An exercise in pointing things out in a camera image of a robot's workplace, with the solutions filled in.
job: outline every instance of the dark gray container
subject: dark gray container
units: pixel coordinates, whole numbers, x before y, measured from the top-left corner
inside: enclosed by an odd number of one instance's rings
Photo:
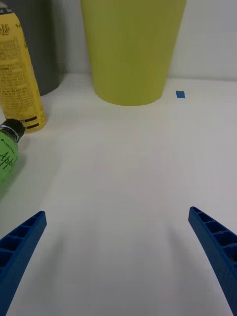
[[[62,81],[57,61],[56,26],[52,0],[3,0],[20,20],[40,95],[56,89]]]

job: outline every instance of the white backdrop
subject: white backdrop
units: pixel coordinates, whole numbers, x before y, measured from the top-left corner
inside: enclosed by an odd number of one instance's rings
[[[79,0],[54,3],[62,63],[69,73],[90,72]],[[188,0],[170,76],[236,80],[236,12],[236,0]]]

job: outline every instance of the tapered yellow container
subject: tapered yellow container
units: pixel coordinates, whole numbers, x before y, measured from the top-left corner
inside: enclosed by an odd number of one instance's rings
[[[186,0],[81,0],[94,88],[104,100],[161,97]]]

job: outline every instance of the bottle cap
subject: bottle cap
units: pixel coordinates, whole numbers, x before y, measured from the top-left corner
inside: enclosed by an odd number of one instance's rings
[[[9,118],[1,125],[11,128],[19,137],[19,139],[24,135],[25,128],[24,125],[17,119]]]

